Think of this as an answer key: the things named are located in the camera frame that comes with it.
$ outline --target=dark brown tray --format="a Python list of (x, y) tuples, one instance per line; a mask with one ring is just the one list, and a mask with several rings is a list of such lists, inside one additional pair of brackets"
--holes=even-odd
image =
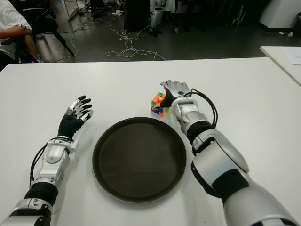
[(180, 136), (151, 118), (131, 118), (111, 126), (93, 153), (98, 182), (127, 202), (151, 202), (165, 196), (178, 184), (185, 166)]

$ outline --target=white desk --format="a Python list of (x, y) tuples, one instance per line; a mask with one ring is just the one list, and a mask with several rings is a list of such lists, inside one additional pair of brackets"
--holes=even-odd
[(296, 48), (287, 46), (261, 46), (260, 50), (275, 62), (285, 73), (288, 74), (299, 86), (301, 86), (301, 66), (293, 65), (283, 51), (285, 48)]
[[(251, 177), (301, 222), (301, 89), (268, 58), (8, 66), (0, 73), (0, 221), (27, 192), (32, 159), (57, 134), (66, 108), (87, 95), (95, 112), (80, 132), (52, 225), (224, 226), (222, 202), (207, 195), (190, 172), (191, 146), (180, 125), (171, 114), (151, 113), (151, 99), (168, 79), (211, 98), (217, 128), (244, 155)], [(207, 103), (199, 100), (199, 109), (212, 119)], [(92, 171), (102, 133), (136, 116), (167, 122), (187, 148), (187, 169), (177, 188), (148, 204), (112, 198)]]

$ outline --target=robotic arm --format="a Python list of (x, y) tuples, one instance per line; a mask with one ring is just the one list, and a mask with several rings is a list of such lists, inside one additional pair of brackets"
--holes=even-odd
[[(33, 160), (29, 191), (1, 226), (50, 225), (52, 208), (70, 161), (69, 155), (77, 146), (77, 141), (73, 141), (72, 137), (93, 114), (92, 105), (87, 105), (90, 101), (86, 96), (81, 96), (67, 109), (57, 137), (49, 140)], [(34, 178), (33, 168), (41, 156), (42, 168)]]
[(162, 82), (170, 107), (195, 155), (191, 170), (206, 193), (222, 199), (229, 226), (298, 226), (267, 190), (249, 176), (249, 167), (233, 144), (199, 112), (186, 83)]

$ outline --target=colorful cube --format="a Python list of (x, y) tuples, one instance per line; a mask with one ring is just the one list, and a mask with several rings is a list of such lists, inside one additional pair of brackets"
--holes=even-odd
[[(158, 93), (151, 101), (151, 106), (153, 107), (154, 105), (161, 103), (164, 100), (165, 96), (166, 95), (164, 93)], [(160, 108), (159, 110), (152, 109), (151, 111), (163, 117), (169, 112), (169, 109), (170, 107), (165, 107)]]

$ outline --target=white cable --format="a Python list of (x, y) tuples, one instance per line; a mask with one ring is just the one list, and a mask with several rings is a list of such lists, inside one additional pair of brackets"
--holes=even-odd
[[(157, 52), (147, 51), (147, 50), (138, 50), (138, 49), (136, 49), (136, 48), (134, 48), (134, 47), (132, 46), (132, 42), (138, 40), (138, 39), (140, 38), (140, 35), (139, 35), (139, 34), (140, 34), (143, 30), (145, 30), (146, 28), (148, 28), (150, 25), (146, 26), (145, 28), (143, 28), (143, 29), (142, 29), (141, 31), (139, 31), (138, 33), (129, 33), (129, 34), (127, 34), (127, 36), (125, 36), (125, 35), (120, 35), (120, 34), (118, 33), (118, 31), (116, 31), (116, 30), (114, 30), (114, 29), (112, 28), (112, 22), (115, 21), (115, 18), (113, 18), (113, 17), (111, 17), (111, 18), (112, 18), (113, 20), (112, 20), (111, 23), (110, 23), (110, 28), (111, 28), (112, 31), (115, 31), (115, 32), (117, 33), (117, 35), (119, 35), (119, 36), (121, 37), (119, 40), (126, 40), (126, 42), (124, 43), (125, 46), (126, 46), (126, 49), (123, 50), (123, 51), (121, 51), (120, 53), (117, 53), (117, 52), (115, 52), (115, 51), (107, 52), (107, 53), (105, 53), (106, 56), (109, 56), (109, 57), (117, 57), (117, 56), (120, 56), (120, 57), (131, 58), (131, 57), (135, 56), (136, 54), (142, 55), (142, 56), (144, 56), (144, 55), (149, 55), (149, 54), (154, 54), (154, 59), (153, 59), (153, 61), (156, 59), (156, 56), (157, 56), (157, 55), (158, 55), (159, 57), (161, 57), (162, 59), (166, 60), (164, 57), (162, 57), (161, 55), (159, 55)], [(129, 35), (132, 35), (132, 34), (135, 34), (136, 36), (134, 36), (134, 37), (132, 37), (132, 38), (129, 38), (128, 36), (129, 36)], [(125, 53), (128, 52), (128, 51), (132, 51), (133, 53), (130, 54), (130, 55), (125, 55)]]
[(53, 63), (55, 63), (55, 62), (57, 62), (57, 61), (60, 61), (60, 60), (64, 60), (64, 59), (67, 59), (67, 58), (70, 58), (70, 57), (76, 57), (78, 54), (79, 54), (79, 51), (77, 50), (77, 48), (75, 47), (75, 45), (73, 44), (73, 37), (74, 37), (74, 33), (76, 32), (76, 30), (75, 31), (73, 31), (73, 35), (72, 35), (72, 39), (71, 39), (71, 44), (74, 46), (74, 48), (76, 49), (76, 54), (74, 55), (74, 56), (67, 56), (67, 57), (63, 57), (63, 58), (61, 58), (61, 59), (59, 59), (59, 60), (55, 60), (55, 61), (53, 61)]
[[(162, 57), (161, 55), (159, 55), (157, 52), (147, 51), (147, 50), (138, 50), (138, 49), (136, 49), (136, 48), (134, 48), (134, 47), (132, 46), (132, 42), (138, 40), (138, 39), (140, 38), (140, 33), (141, 33), (143, 30), (145, 30), (146, 28), (148, 28), (150, 25), (146, 26), (145, 28), (143, 28), (143, 29), (142, 29), (141, 31), (139, 31), (138, 33), (129, 33), (129, 34), (127, 34), (127, 36), (125, 36), (125, 35), (120, 35), (120, 34), (118, 33), (118, 31), (116, 31), (116, 30), (114, 30), (114, 29), (112, 28), (112, 23), (115, 21), (115, 18), (113, 18), (113, 17), (111, 16), (110, 13), (105, 14), (105, 15), (109, 15), (109, 16), (108, 16), (108, 17), (105, 17), (105, 18), (92, 19), (92, 20), (90, 20), (90, 19), (92, 18), (92, 17), (90, 17), (90, 18), (88, 18), (85, 22), (78, 24), (78, 28), (77, 28), (76, 30), (73, 31), (72, 39), (71, 39), (71, 44), (72, 44), (73, 47), (76, 49), (76, 52), (77, 52), (77, 53), (76, 53), (74, 56), (67, 56), (67, 57), (63, 57), (63, 58), (61, 58), (61, 59), (55, 60), (55, 61), (53, 61), (53, 63), (58, 62), (58, 61), (61, 61), (61, 60), (64, 60), (64, 59), (67, 59), (67, 58), (70, 58), (70, 57), (76, 57), (76, 56), (79, 54), (79, 51), (77, 50), (76, 46), (73, 44), (73, 38), (74, 38), (74, 33), (75, 33), (75, 32), (80, 31), (80, 30), (88, 30), (88, 29), (90, 29), (90, 26), (91, 26), (92, 24), (108, 24), (108, 23), (110, 23), (110, 28), (111, 28), (111, 30), (112, 30), (112, 31), (115, 31), (115, 32), (117, 33), (117, 35), (120, 36), (120, 39), (119, 39), (119, 40), (125, 40), (125, 41), (126, 41), (126, 42), (124, 43), (125, 46), (126, 46), (126, 49), (123, 50), (123, 51), (121, 51), (121, 53), (117, 53), (117, 52), (115, 52), (115, 51), (107, 52), (107, 53), (105, 53), (106, 56), (109, 56), (109, 57), (117, 57), (117, 56), (120, 56), (120, 57), (131, 58), (131, 57), (135, 56), (136, 54), (141, 55), (141, 56), (154, 54), (154, 59), (153, 59), (153, 61), (156, 59), (156, 56), (159, 56), (159, 57), (161, 57), (162, 59), (166, 60), (164, 57)], [(109, 18), (109, 17), (110, 17), (111, 19), (113, 19), (111, 22), (103, 22), (104, 19)], [(126, 53), (126, 52), (128, 52), (128, 51), (132, 51), (133, 53), (127, 56), (127, 55), (125, 55), (124, 53)]]
[(92, 23), (91, 23), (91, 21), (88, 21), (88, 20), (86, 20), (86, 21), (83, 22), (83, 23), (78, 24), (78, 29), (76, 29), (76, 30), (73, 31), (72, 39), (71, 39), (71, 44), (72, 44), (73, 47), (76, 49), (76, 52), (77, 52), (77, 53), (76, 53), (74, 56), (66, 56), (66, 57), (63, 57), (63, 58), (61, 58), (61, 59), (55, 60), (55, 61), (53, 61), (52, 63), (55, 63), (55, 62), (58, 62), (58, 61), (61, 61), (61, 60), (64, 60), (64, 59), (67, 59), (67, 58), (70, 58), (70, 57), (76, 57), (76, 56), (79, 54), (79, 51), (77, 50), (76, 46), (73, 44), (74, 33), (77, 32), (77, 31), (80, 31), (80, 30), (87, 30), (87, 29), (89, 29)]

